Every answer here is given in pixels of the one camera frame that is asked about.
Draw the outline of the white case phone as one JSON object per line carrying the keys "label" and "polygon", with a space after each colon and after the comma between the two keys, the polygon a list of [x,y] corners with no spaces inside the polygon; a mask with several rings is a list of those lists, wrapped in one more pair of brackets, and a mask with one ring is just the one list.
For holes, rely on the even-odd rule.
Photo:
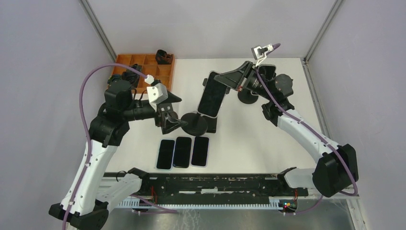
{"label": "white case phone", "polygon": [[276,76],[276,66],[268,64],[260,65],[259,74],[264,82],[271,81]]}

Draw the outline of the black tall round stand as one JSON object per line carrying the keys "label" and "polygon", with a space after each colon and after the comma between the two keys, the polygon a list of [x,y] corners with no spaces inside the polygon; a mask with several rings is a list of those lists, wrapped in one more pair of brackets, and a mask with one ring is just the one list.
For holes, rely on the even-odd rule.
{"label": "black tall round stand", "polygon": [[189,112],[181,117],[182,121],[187,122],[187,125],[182,127],[182,130],[191,136],[202,136],[207,132],[208,124],[203,114],[207,114],[209,104],[209,94],[207,90],[209,78],[203,80],[203,94],[195,112]]}

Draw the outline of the black folding stand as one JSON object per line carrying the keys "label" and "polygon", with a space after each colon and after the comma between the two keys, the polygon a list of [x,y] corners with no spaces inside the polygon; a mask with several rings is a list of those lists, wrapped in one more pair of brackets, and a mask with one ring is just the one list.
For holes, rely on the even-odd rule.
{"label": "black folding stand", "polygon": [[217,117],[216,118],[211,118],[208,116],[203,116],[203,118],[207,122],[207,133],[216,133],[217,131]]}

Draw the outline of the light blue case phone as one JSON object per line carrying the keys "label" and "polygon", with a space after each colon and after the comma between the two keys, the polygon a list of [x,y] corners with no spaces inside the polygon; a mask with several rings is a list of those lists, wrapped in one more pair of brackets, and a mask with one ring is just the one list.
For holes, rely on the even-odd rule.
{"label": "light blue case phone", "polygon": [[156,168],[159,170],[170,170],[173,162],[175,140],[163,139],[158,149]]}

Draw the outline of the black phone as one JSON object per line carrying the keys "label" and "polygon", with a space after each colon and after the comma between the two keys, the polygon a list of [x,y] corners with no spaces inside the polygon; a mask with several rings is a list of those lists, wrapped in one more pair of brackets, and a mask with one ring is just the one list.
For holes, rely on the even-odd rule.
{"label": "black phone", "polygon": [[177,137],[173,155],[173,166],[188,168],[190,164],[192,139],[190,137]]}

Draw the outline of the purple case phone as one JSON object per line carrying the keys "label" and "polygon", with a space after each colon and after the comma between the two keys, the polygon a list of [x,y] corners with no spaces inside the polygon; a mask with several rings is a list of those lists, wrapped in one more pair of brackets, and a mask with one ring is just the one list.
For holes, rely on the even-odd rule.
{"label": "purple case phone", "polygon": [[210,140],[208,137],[196,137],[193,143],[191,165],[206,167]]}

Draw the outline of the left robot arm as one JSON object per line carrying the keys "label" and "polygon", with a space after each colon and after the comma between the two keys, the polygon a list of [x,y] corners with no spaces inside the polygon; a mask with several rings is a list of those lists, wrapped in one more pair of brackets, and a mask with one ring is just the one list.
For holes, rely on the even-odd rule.
{"label": "left robot arm", "polygon": [[132,194],[145,195],[150,190],[146,173],[131,170],[109,189],[100,192],[106,168],[129,131],[129,123],[154,119],[163,134],[186,125],[173,111],[172,104],[181,98],[167,90],[159,80],[147,88],[147,99],[136,100],[132,86],[125,80],[116,80],[104,93],[105,102],[87,130],[87,143],[80,168],[67,195],[53,204],[49,214],[78,230],[99,230],[109,213]]}

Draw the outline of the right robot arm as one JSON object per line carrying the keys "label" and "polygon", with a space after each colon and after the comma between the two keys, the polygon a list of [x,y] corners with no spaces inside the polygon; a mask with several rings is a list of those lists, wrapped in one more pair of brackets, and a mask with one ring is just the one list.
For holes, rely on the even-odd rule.
{"label": "right robot arm", "polygon": [[246,90],[268,99],[261,106],[265,119],[289,134],[315,161],[314,169],[292,167],[280,173],[276,188],[281,195],[288,196],[296,188],[316,189],[324,197],[358,195],[356,150],[331,140],[305,121],[288,100],[293,95],[290,76],[277,75],[275,65],[246,61],[235,70],[215,75],[214,80],[235,91]]}

